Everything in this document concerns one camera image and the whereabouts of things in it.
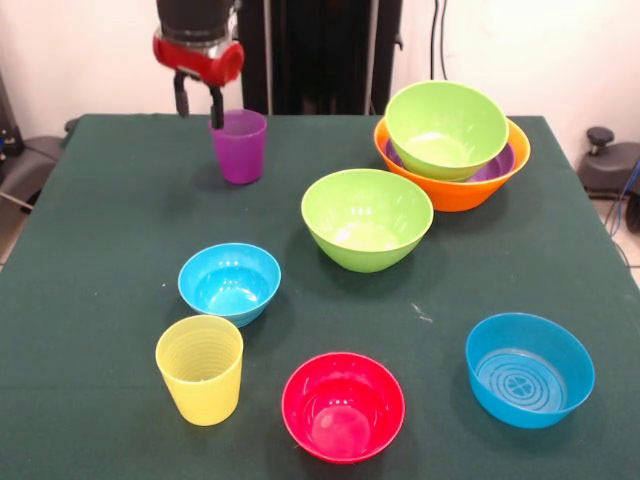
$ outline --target stacked bowls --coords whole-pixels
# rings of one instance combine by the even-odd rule
[[[435,210],[486,201],[529,160],[524,132],[482,93],[453,82],[410,85],[389,102],[374,142],[387,168],[420,186]]]

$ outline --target table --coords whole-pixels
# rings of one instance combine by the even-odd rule
[[[235,187],[205,117],[83,117],[0,275],[0,477],[637,478],[640,294],[545,120],[514,120],[533,146],[525,170],[361,275],[318,250],[299,202],[327,173],[384,167],[377,118],[270,118],[264,177]],[[154,347],[192,313],[182,263],[228,241],[272,252],[282,285],[242,331],[236,412],[199,428],[172,404]],[[470,392],[466,335],[502,311],[554,319],[592,355],[593,395],[555,427],[509,427]],[[382,361],[406,396],[398,438],[360,465],[312,458],[280,416],[289,374],[332,350]]]

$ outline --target plastic cup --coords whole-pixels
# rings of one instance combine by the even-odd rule
[[[224,128],[209,130],[222,176],[229,183],[245,185],[262,176],[267,120],[251,110],[230,110],[224,114]]]
[[[184,419],[209,426],[226,420],[240,394],[243,341],[228,320],[184,318],[158,340],[156,363]]]

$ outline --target bowl rim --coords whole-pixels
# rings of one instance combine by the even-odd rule
[[[468,90],[473,92],[474,94],[482,97],[484,100],[486,100],[487,102],[489,102],[489,104],[491,104],[501,115],[501,118],[503,120],[504,123],[504,132],[501,135],[501,141],[500,141],[500,147],[496,150],[495,152],[493,152],[491,155],[488,155],[488,159],[484,159],[484,160],[480,160],[477,162],[472,162],[469,164],[466,164],[464,166],[451,166],[451,165],[443,165],[441,163],[433,163],[433,162],[426,162],[424,160],[422,160],[421,158],[418,157],[414,157],[412,155],[412,158],[415,158],[416,161],[418,161],[419,163],[425,164],[425,165],[429,165],[429,166],[434,166],[434,167],[438,167],[438,168],[442,168],[445,169],[447,171],[456,171],[456,170],[460,170],[460,169],[465,169],[465,168],[474,168],[477,166],[482,166],[482,165],[486,165],[487,163],[489,163],[496,155],[498,155],[502,149],[504,148],[505,144],[508,142],[509,140],[509,124],[507,122],[507,116],[504,113],[504,110],[500,107],[500,105],[498,105],[497,102],[495,102],[493,99],[491,99],[491,97],[489,97],[487,94],[485,94],[484,92],[478,90],[477,88],[473,88],[469,85],[466,85],[464,83],[461,82],[452,82],[450,80],[423,80],[421,82],[415,82],[412,83],[410,85],[407,85],[403,88],[401,88],[400,90],[398,90],[389,100],[389,102],[387,103],[387,106],[384,109],[384,117],[388,117],[389,115],[389,111],[391,110],[391,108],[393,107],[393,105],[395,104],[395,102],[397,101],[397,99],[404,93],[408,92],[409,90],[412,90],[414,88],[421,88],[424,87],[425,85],[447,85],[447,86],[452,86],[454,88],[461,88],[464,90]],[[387,123],[387,129],[389,131],[389,138],[393,139],[393,134],[391,132],[391,127],[390,125]],[[402,149],[403,151],[406,151],[406,149],[402,146],[399,147],[400,149]]]
[[[313,187],[315,187],[318,183],[325,181],[329,177],[338,176],[338,175],[349,175],[349,174],[352,174],[352,173],[361,173],[361,172],[367,172],[367,173],[375,172],[374,175],[385,175],[385,176],[386,175],[392,175],[393,177],[402,178],[405,182],[408,182],[406,184],[408,188],[413,189],[416,193],[418,193],[422,198],[424,198],[426,200],[426,203],[427,203],[427,206],[428,206],[428,208],[429,208],[429,210],[431,212],[431,215],[430,215],[430,219],[426,222],[426,225],[424,226],[424,228],[422,228],[420,230],[419,234],[415,235],[411,240],[403,242],[403,243],[399,244],[398,246],[396,246],[394,248],[391,248],[391,249],[388,249],[388,250],[359,250],[359,249],[356,250],[356,249],[345,247],[344,245],[340,245],[339,243],[334,242],[330,238],[327,238],[325,235],[321,235],[320,233],[318,233],[316,231],[316,229],[311,226],[311,223],[310,223],[309,219],[307,218],[307,215],[305,214],[305,203],[307,202],[307,198],[309,196],[309,192],[311,192]],[[380,169],[377,169],[377,168],[347,168],[347,169],[338,170],[336,172],[329,173],[327,175],[324,175],[323,177],[318,178],[311,185],[309,185],[307,187],[307,189],[305,190],[304,195],[302,196],[302,200],[300,202],[300,212],[302,214],[302,219],[304,220],[304,223],[306,224],[307,228],[309,230],[311,230],[311,232],[314,235],[317,235],[318,237],[320,237],[322,240],[324,240],[325,242],[329,243],[330,245],[339,247],[339,248],[341,248],[343,250],[347,250],[349,252],[356,252],[356,253],[384,253],[384,252],[396,252],[398,250],[402,250],[402,249],[412,245],[416,241],[419,241],[422,237],[424,237],[424,235],[431,228],[431,225],[433,224],[433,219],[435,217],[435,209],[433,208],[433,202],[431,201],[431,198],[429,197],[429,195],[427,195],[427,192],[425,192],[422,188],[420,188],[418,185],[416,185],[414,182],[412,182],[408,178],[404,178],[404,177],[402,177],[400,175],[396,175],[395,173],[388,172],[386,170],[380,170]]]
[[[299,437],[292,431],[292,429],[291,429],[291,427],[289,425],[289,422],[287,421],[287,415],[285,414],[285,409],[284,409],[285,397],[287,395],[287,392],[290,389],[290,385],[291,385],[291,382],[293,381],[294,377],[302,369],[304,369],[308,365],[310,365],[312,363],[315,363],[315,362],[317,362],[318,360],[320,360],[322,358],[333,357],[333,356],[336,356],[336,355],[347,355],[347,356],[350,356],[350,357],[355,357],[355,358],[359,358],[361,360],[365,360],[365,361],[367,361],[369,363],[372,363],[372,364],[376,365],[377,367],[382,369],[382,371],[391,379],[391,381],[395,385],[396,389],[398,390],[398,393],[400,394],[400,408],[401,408],[400,421],[398,422],[398,425],[396,426],[396,428],[393,431],[393,433],[389,436],[389,438],[385,442],[383,442],[382,444],[380,444],[379,446],[377,446],[376,448],[371,450],[370,452],[367,452],[366,454],[363,454],[363,455],[359,455],[357,457],[351,457],[351,458],[347,458],[347,459],[338,458],[338,457],[332,457],[330,455],[325,455],[322,452],[318,451],[317,449],[313,448],[312,446],[305,445],[305,444],[303,444],[303,442],[298,441]],[[289,435],[291,435],[291,437],[296,441],[296,443],[298,445],[300,445],[302,448],[304,448],[310,454],[312,454],[312,455],[314,455],[314,456],[316,456],[318,458],[321,458],[322,460],[325,460],[327,462],[347,464],[347,463],[358,463],[358,462],[362,462],[364,460],[368,460],[369,458],[372,458],[372,457],[376,456],[377,454],[382,452],[385,448],[387,448],[389,445],[391,445],[393,440],[395,440],[395,438],[398,436],[398,433],[400,433],[400,430],[402,430],[402,426],[404,425],[405,415],[406,415],[406,400],[405,400],[404,392],[402,390],[402,386],[400,385],[400,382],[398,382],[398,380],[393,375],[393,373],[391,373],[391,370],[389,370],[387,367],[385,367],[382,363],[378,362],[377,360],[374,360],[373,358],[371,358],[371,357],[369,357],[367,355],[363,355],[361,353],[355,353],[355,352],[349,352],[349,351],[333,351],[333,352],[326,352],[326,353],[321,353],[319,355],[315,355],[315,356],[307,359],[302,364],[300,364],[293,371],[293,373],[287,379],[287,382],[285,383],[284,388],[282,389],[282,397],[281,397],[281,400],[280,400],[280,410],[281,410],[281,414],[282,414],[282,420],[284,422],[284,425],[285,425],[287,431],[289,432]]]
[[[495,393],[493,393],[491,390],[489,390],[486,385],[484,383],[482,383],[480,381],[480,379],[478,378],[478,375],[476,374],[476,370],[475,370],[475,366],[471,365],[471,362],[469,361],[469,344],[471,341],[471,337],[473,336],[473,334],[476,332],[476,330],[478,328],[480,328],[482,325],[485,325],[488,322],[491,322],[497,318],[501,318],[501,317],[506,317],[506,316],[517,316],[520,318],[531,318],[531,319],[535,319],[539,322],[543,322],[548,324],[549,326],[560,330],[561,332],[565,333],[570,339],[571,341],[573,341],[580,350],[582,350],[582,352],[585,355],[585,358],[588,360],[589,362],[589,367],[591,368],[591,371],[593,372],[593,375],[591,377],[591,384],[589,385],[589,388],[587,389],[587,392],[585,393],[584,397],[582,399],[580,399],[579,402],[576,402],[575,404],[573,404],[570,407],[565,407],[561,410],[555,410],[553,412],[539,412],[536,410],[528,410],[526,408],[520,407],[518,405],[514,405],[512,403],[509,403],[507,401],[505,401],[503,398],[498,397]],[[591,358],[591,355],[589,355],[589,351],[586,349],[586,347],[582,344],[582,342],[578,339],[578,337],[576,337],[573,333],[571,333],[569,330],[567,330],[566,328],[564,328],[562,325],[549,320],[548,318],[545,317],[541,317],[539,315],[535,315],[533,313],[526,313],[526,312],[503,312],[503,313],[496,313],[495,315],[491,315],[481,321],[479,321],[469,332],[469,335],[467,335],[467,340],[465,342],[465,348],[464,348],[464,354],[465,354],[465,360],[467,363],[467,368],[469,370],[470,375],[473,375],[473,378],[478,382],[478,384],[482,387],[482,389],[489,393],[493,398],[495,398],[496,400],[500,401],[500,403],[504,404],[504,405],[508,405],[511,408],[515,408],[516,410],[520,410],[522,412],[526,412],[528,414],[531,415],[539,415],[541,417],[545,417],[545,416],[551,416],[551,415],[563,415],[563,414],[568,414],[572,411],[574,411],[576,408],[578,408],[580,405],[582,405],[584,402],[587,401],[587,399],[591,396],[591,393],[593,392],[593,389],[595,387],[595,383],[596,383],[596,369],[595,366],[593,364],[593,360]]]
[[[410,176],[413,175],[418,179],[424,179],[427,180],[429,182],[433,182],[439,185],[454,185],[454,186],[473,186],[473,185],[490,185],[493,183],[497,183],[501,180],[508,180],[509,178],[513,177],[515,174],[517,174],[518,172],[520,172],[528,163],[529,163],[529,159],[531,158],[531,142],[529,140],[529,137],[527,137],[527,134],[525,133],[525,131],[522,129],[522,127],[520,127],[520,125],[518,125],[515,121],[513,121],[512,119],[510,119],[509,117],[507,117],[507,124],[509,127],[512,127],[524,140],[525,143],[525,147],[526,147],[526,155],[524,156],[524,161],[520,164],[517,165],[517,161],[515,162],[516,165],[514,166],[514,168],[512,168],[511,170],[509,170],[507,173],[500,175],[499,177],[494,177],[494,178],[490,178],[488,180],[482,180],[480,182],[449,182],[447,180],[438,180],[437,178],[429,178],[429,177],[425,177],[423,175],[419,175],[417,173],[413,173],[409,170],[407,170],[406,168],[404,168],[403,166],[397,165],[393,162],[393,160],[391,160],[387,154],[384,151],[384,146],[380,146],[378,145],[378,142],[376,140],[376,137],[378,136],[378,133],[380,132],[380,129],[383,126],[386,126],[387,129],[387,141],[391,141],[391,135],[389,134],[389,125],[387,123],[387,118],[386,117],[381,117],[380,120],[376,123],[375,128],[373,129],[373,143],[376,146],[376,149],[378,150],[378,153],[380,155],[382,155],[383,159],[386,159],[392,163],[394,163],[394,165],[396,165],[398,168],[402,169],[403,171],[405,171],[407,174],[409,174]],[[514,158],[516,156],[515,153],[515,149],[512,147],[512,150],[514,151]]]
[[[201,310],[200,308],[198,308],[196,305],[194,305],[192,302],[189,301],[189,299],[187,299],[187,297],[185,296],[184,292],[182,291],[182,287],[181,287],[181,279],[182,279],[182,275],[184,274],[184,270],[187,267],[187,265],[189,263],[191,263],[193,260],[196,259],[196,257],[209,252],[211,250],[217,250],[221,247],[249,247],[249,249],[251,250],[255,250],[258,252],[263,253],[267,258],[269,258],[274,265],[276,266],[277,272],[278,272],[278,277],[276,279],[276,284],[275,287],[273,288],[273,291],[271,293],[269,293],[269,295],[267,297],[265,297],[265,299],[260,302],[257,306],[252,307],[248,310],[241,310],[232,314],[221,314],[221,313],[216,313],[216,312],[209,312],[206,310]],[[217,243],[215,245],[211,245],[209,247],[203,248],[202,250],[197,251],[196,253],[194,253],[193,255],[191,255],[189,257],[189,259],[184,262],[182,264],[182,267],[180,268],[180,272],[178,273],[178,291],[180,292],[180,296],[182,297],[182,299],[185,301],[185,303],[187,305],[189,305],[193,310],[195,310],[196,312],[200,312],[204,315],[214,315],[214,316],[219,316],[225,319],[229,319],[229,318],[234,318],[234,317],[239,317],[241,315],[246,315],[248,313],[254,312],[260,308],[263,308],[264,306],[266,306],[274,297],[274,295],[276,294],[276,292],[278,291],[278,288],[280,288],[280,282],[282,280],[282,269],[280,268],[280,264],[278,263],[278,260],[276,260],[276,258],[271,255],[268,251],[266,251],[264,248],[258,247],[257,245],[253,245],[251,243],[242,243],[242,242],[227,242],[227,243]]]

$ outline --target yellow cup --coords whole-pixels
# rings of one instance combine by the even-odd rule
[[[243,341],[228,320],[213,315],[184,318],[156,345],[156,363],[180,414],[190,423],[215,425],[238,405]]]

